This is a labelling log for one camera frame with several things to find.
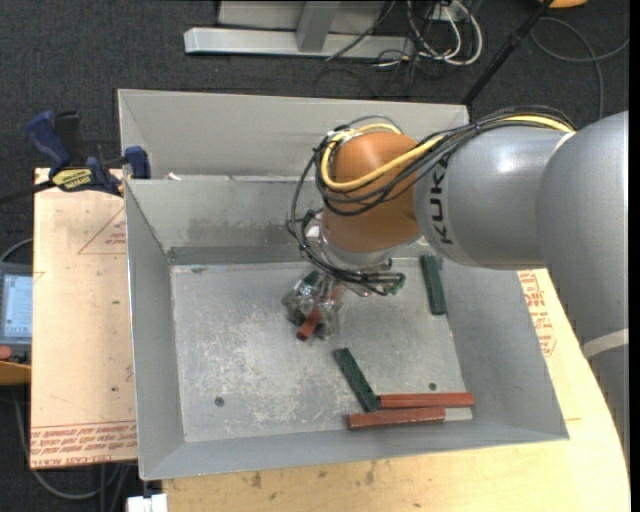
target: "wooden board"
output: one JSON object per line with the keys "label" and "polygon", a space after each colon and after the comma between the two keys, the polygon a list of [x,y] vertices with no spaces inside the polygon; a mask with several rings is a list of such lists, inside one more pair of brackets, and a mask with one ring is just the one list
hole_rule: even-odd
{"label": "wooden board", "polygon": [[121,198],[35,196],[33,468],[137,457],[125,233]]}

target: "clamp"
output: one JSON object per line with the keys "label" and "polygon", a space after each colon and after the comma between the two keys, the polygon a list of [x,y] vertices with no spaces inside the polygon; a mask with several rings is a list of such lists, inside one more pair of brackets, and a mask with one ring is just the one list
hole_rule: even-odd
{"label": "clamp", "polygon": [[[79,117],[73,113],[75,125],[68,134],[74,138],[79,124]],[[94,156],[87,158],[84,166],[71,166],[72,155],[62,143],[56,133],[53,113],[46,111],[38,114],[27,126],[27,135],[33,145],[41,152],[53,159],[54,165],[49,171],[49,181],[65,192],[81,190],[95,190],[117,196],[122,195],[123,184],[113,176],[107,166],[101,164]],[[114,164],[129,164],[131,172],[126,178],[148,179],[151,167],[145,151],[140,146],[128,147],[124,156],[107,162]]]}

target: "cable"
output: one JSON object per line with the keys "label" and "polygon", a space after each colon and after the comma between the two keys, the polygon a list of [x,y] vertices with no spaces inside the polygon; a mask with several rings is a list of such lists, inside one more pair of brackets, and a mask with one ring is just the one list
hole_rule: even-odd
{"label": "cable", "polygon": [[[569,126],[557,120],[548,119],[548,118],[544,118],[536,115],[509,115],[503,118],[502,122],[504,123],[530,122],[530,123],[537,123],[539,125],[552,128],[554,130],[561,130],[565,132],[573,131],[572,128],[570,128]],[[376,179],[380,178],[381,176],[385,175],[392,169],[400,165],[406,164],[408,161],[414,158],[417,158],[426,154],[427,152],[432,150],[444,138],[444,136],[429,138],[425,143],[417,145],[412,150],[404,153],[398,158],[391,160],[390,162],[387,162],[386,164],[375,169],[374,171],[370,172],[366,176],[362,176],[358,179],[355,179],[349,182],[336,182],[333,179],[331,179],[331,177],[329,176],[329,158],[331,154],[336,150],[336,146],[340,142],[344,143],[345,142],[344,139],[349,140],[349,138],[351,138],[354,134],[361,134],[361,133],[365,133],[366,131],[371,131],[373,129],[379,129],[379,128],[385,129],[385,128],[388,128],[388,125],[380,125],[380,124],[369,125],[354,131],[342,131],[329,138],[329,141],[327,143],[327,148],[322,154],[322,160],[320,164],[320,174],[322,177],[322,182],[324,183],[324,185],[327,186],[327,188],[335,192],[350,192],[358,188],[361,188],[364,185],[367,185],[368,183],[371,183]]]}
{"label": "cable", "polygon": [[33,185],[32,187],[0,197],[0,205],[10,203],[11,201],[15,201],[16,199],[20,199],[21,197],[32,196],[33,194],[42,192],[43,190],[47,190],[55,186],[56,185],[50,181],[45,181],[43,183],[39,183],[38,185]]}
{"label": "cable", "polygon": [[[493,130],[503,126],[533,126],[538,128],[551,128],[554,130],[560,130],[563,132],[575,131],[575,125],[566,118],[563,114],[559,114],[558,111],[542,107],[540,111],[531,111],[523,108],[510,108],[498,113],[491,114],[477,123],[470,123],[462,127],[432,134],[420,141],[415,149],[428,148],[424,154],[416,157],[410,165],[400,171],[393,179],[385,183],[385,185],[369,190],[366,193],[359,195],[353,194],[353,191],[357,188],[351,188],[350,194],[347,195],[344,191],[334,190],[333,186],[323,181],[323,174],[318,170],[316,173],[316,185],[320,194],[323,197],[325,206],[332,212],[342,216],[355,216],[371,210],[377,205],[392,201],[400,194],[408,190],[416,181],[421,179],[426,173],[430,172],[443,159],[448,159],[459,147],[471,138],[484,133],[488,130]],[[365,177],[370,179],[368,183],[373,183],[375,179],[378,179],[383,173],[380,169],[373,171],[369,176]],[[390,192],[401,183],[404,183],[402,190],[396,192],[394,195],[390,195]],[[362,187],[362,182],[357,183],[359,187]],[[340,210],[339,204],[344,203],[357,203],[360,205],[359,209]]]}
{"label": "cable", "polygon": [[120,501],[120,492],[122,491],[122,486],[124,485],[125,480],[127,479],[127,475],[129,471],[131,471],[132,466],[125,466],[120,471],[120,478],[118,479],[118,484],[116,485],[115,490],[113,491],[113,500],[111,501],[111,506],[109,507],[109,512],[115,512],[116,507],[118,506],[118,501]]}
{"label": "cable", "polygon": [[[540,18],[540,21],[553,21],[555,23],[559,23],[560,25],[568,28],[569,30],[572,30],[573,33],[575,35],[577,35],[583,43],[585,43],[584,37],[582,37],[578,31],[573,28],[571,25],[569,25],[567,22],[562,21],[558,18],[551,18],[549,16],[545,16],[543,18]],[[536,46],[538,48],[540,48],[543,52],[545,52],[546,54],[550,55],[551,57],[554,57],[558,60],[563,60],[565,62],[576,62],[576,63],[580,63],[580,62],[593,62],[593,61],[597,61],[597,60],[604,60],[604,59],[608,59],[610,57],[613,57],[615,55],[617,55],[618,53],[620,53],[622,50],[624,50],[628,45],[629,45],[629,38],[630,36],[627,36],[627,38],[625,39],[625,41],[618,46],[618,48],[616,48],[615,50],[611,50],[610,52],[604,53],[603,55],[598,55],[598,56],[592,56],[592,57],[568,57],[566,55],[561,55],[559,53],[555,53],[551,50],[549,50],[547,47],[543,46],[542,43],[540,43],[540,41],[536,38],[535,34],[533,33],[533,31],[531,31],[531,39],[533,39],[533,42],[536,44]]]}
{"label": "cable", "polygon": [[360,43],[360,41],[362,41],[365,37],[367,37],[369,34],[371,34],[375,28],[380,25],[380,23],[382,23],[382,21],[389,16],[389,13],[391,12],[391,10],[393,9],[393,6],[396,4],[395,0],[392,2],[389,2],[389,6],[387,7],[387,10],[380,15],[380,17],[376,20],[376,22],[371,25],[367,30],[365,30],[362,34],[360,34],[358,37],[356,37],[356,39],[354,39],[351,43],[349,43],[347,46],[345,46],[342,50],[334,53],[333,55],[331,55],[330,57],[327,57],[325,59],[325,62],[337,59],[338,57],[342,57],[345,53],[347,53],[349,50],[352,50],[358,43]]}
{"label": "cable", "polygon": [[580,39],[582,44],[584,44],[585,48],[587,49],[587,51],[591,55],[591,57],[586,57],[586,58],[575,58],[575,57],[567,57],[565,55],[560,55],[558,53],[552,52],[551,50],[549,50],[545,46],[543,46],[540,43],[540,41],[538,41],[538,39],[536,38],[536,36],[533,33],[533,31],[531,31],[531,39],[533,40],[535,45],[538,48],[540,48],[540,50],[542,50],[547,55],[549,55],[549,56],[551,56],[551,57],[553,57],[555,59],[562,60],[564,62],[574,62],[574,63],[592,62],[593,63],[593,65],[594,65],[594,67],[596,69],[596,75],[597,75],[597,78],[598,78],[598,119],[602,119],[602,114],[603,114],[603,111],[604,111],[604,79],[602,78],[602,69],[600,68],[600,61],[603,60],[603,59],[607,59],[609,57],[613,57],[614,55],[616,55],[619,52],[621,52],[622,50],[624,50],[624,48],[629,44],[630,36],[627,36],[627,39],[624,41],[624,43],[622,43],[622,45],[620,45],[615,50],[607,52],[604,55],[596,56],[595,52],[593,51],[593,48],[589,44],[589,41],[587,41],[587,39],[580,32],[578,32],[578,30],[576,30],[574,27],[569,25],[566,21],[562,21],[562,20],[560,20],[558,18],[551,18],[551,17],[548,17],[548,16],[541,17],[540,21],[553,21],[554,23],[558,23],[558,24],[562,25],[563,27],[567,28],[568,30],[573,32],[573,34],[578,39]]}
{"label": "cable", "polygon": [[380,98],[380,94],[378,93],[378,91],[376,91],[376,89],[374,89],[374,87],[369,82],[367,82],[367,80],[365,80],[363,77],[361,77],[358,73],[356,73],[355,71],[352,71],[350,69],[340,69],[340,68],[337,68],[337,69],[325,69],[324,71],[321,71],[320,73],[318,73],[318,75],[314,79],[313,83],[311,84],[311,87],[313,88],[313,95],[316,98],[323,97],[323,96],[320,96],[318,94],[317,86],[318,86],[318,83],[320,82],[320,80],[325,75],[328,75],[330,73],[344,73],[345,75],[349,75],[349,76],[355,77],[361,84],[363,84],[365,87],[367,87],[369,89],[369,91],[371,92],[371,97],[372,98]]}
{"label": "cable", "polygon": [[[466,19],[471,24],[471,27],[473,29],[473,34],[475,35],[475,39],[476,39],[476,50],[474,54],[462,60],[455,58],[458,56],[458,54],[462,49],[462,36],[460,34],[460,30],[458,29],[456,22],[451,17],[450,8],[452,6],[455,6],[456,8],[460,9],[462,12],[465,13]],[[413,35],[417,38],[419,46],[421,46],[424,50],[426,50],[426,53],[424,51],[419,51],[418,55],[420,57],[432,59],[435,61],[441,61],[453,66],[468,66],[470,64],[473,64],[478,60],[478,58],[482,54],[482,47],[484,44],[483,37],[482,37],[482,29],[480,28],[480,25],[478,24],[478,21],[476,20],[475,16],[473,15],[473,13],[469,11],[469,9],[467,9],[467,7],[462,2],[459,2],[458,0],[453,0],[450,6],[440,5],[440,10],[441,12],[444,12],[445,16],[448,18],[447,24],[451,27],[456,38],[455,49],[453,50],[449,49],[444,52],[436,51],[425,40],[425,34],[426,32],[428,32],[428,29],[431,27],[431,21],[433,20],[433,17],[434,17],[433,8],[431,10],[431,14],[423,18],[423,21],[424,21],[423,29],[418,30],[418,27],[416,26],[415,20],[414,20],[414,17],[416,16],[416,14],[414,12],[412,2],[411,0],[407,0],[407,19],[409,21],[409,26],[411,27]]]}
{"label": "cable", "polygon": [[31,242],[33,242],[33,238],[27,238],[22,242],[18,242],[17,244],[12,245],[2,253],[2,256],[0,256],[0,261],[6,261],[7,258],[11,256],[14,252],[16,252],[18,249],[20,249],[20,247],[24,247],[25,245],[30,244]]}
{"label": "cable", "polygon": [[[22,444],[22,451],[24,452],[25,457],[28,457],[29,456],[28,455],[29,450],[27,448],[27,440],[26,440],[25,433],[24,433],[24,430],[25,430],[24,419],[22,417],[22,411],[20,410],[20,403],[19,403],[18,397],[16,396],[15,391],[13,389],[11,390],[11,394],[13,396],[13,405],[15,407],[15,412],[16,412],[16,422],[18,424],[18,433],[20,435],[20,443]],[[108,487],[109,485],[111,485],[113,483],[113,481],[115,480],[116,476],[118,474],[120,474],[121,472],[122,472],[122,468],[120,466],[118,466],[114,470],[114,472],[111,475],[111,477],[109,478],[109,480],[105,483],[105,488]],[[61,498],[61,499],[64,499],[64,500],[86,501],[86,500],[90,500],[91,498],[95,498],[96,496],[98,496],[98,494],[103,492],[103,487],[100,486],[98,489],[95,489],[93,491],[80,493],[80,494],[71,494],[71,493],[68,493],[68,492],[60,491],[60,490],[56,489],[55,487],[53,487],[37,471],[31,470],[31,474],[33,475],[33,477],[36,479],[36,481],[45,490],[47,490],[49,493],[53,494],[54,496],[57,496],[58,498]]]}

